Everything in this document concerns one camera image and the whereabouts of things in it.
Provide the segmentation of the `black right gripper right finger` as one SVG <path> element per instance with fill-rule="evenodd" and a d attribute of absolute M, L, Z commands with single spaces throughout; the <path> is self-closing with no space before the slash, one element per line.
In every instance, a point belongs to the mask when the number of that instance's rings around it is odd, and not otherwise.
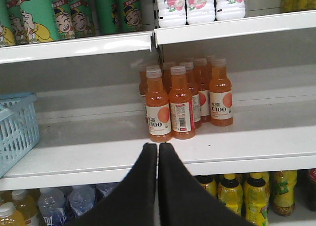
<path fill-rule="evenodd" d="M 162 226 L 251 226 L 209 194 L 170 143 L 159 145 L 158 205 Z"/>

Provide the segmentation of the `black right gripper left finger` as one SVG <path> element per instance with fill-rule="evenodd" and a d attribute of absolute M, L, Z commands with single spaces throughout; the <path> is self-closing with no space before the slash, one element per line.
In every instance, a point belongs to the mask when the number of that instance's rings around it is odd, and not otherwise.
<path fill-rule="evenodd" d="M 125 178 L 69 226 L 153 226 L 158 151 L 146 143 Z"/>

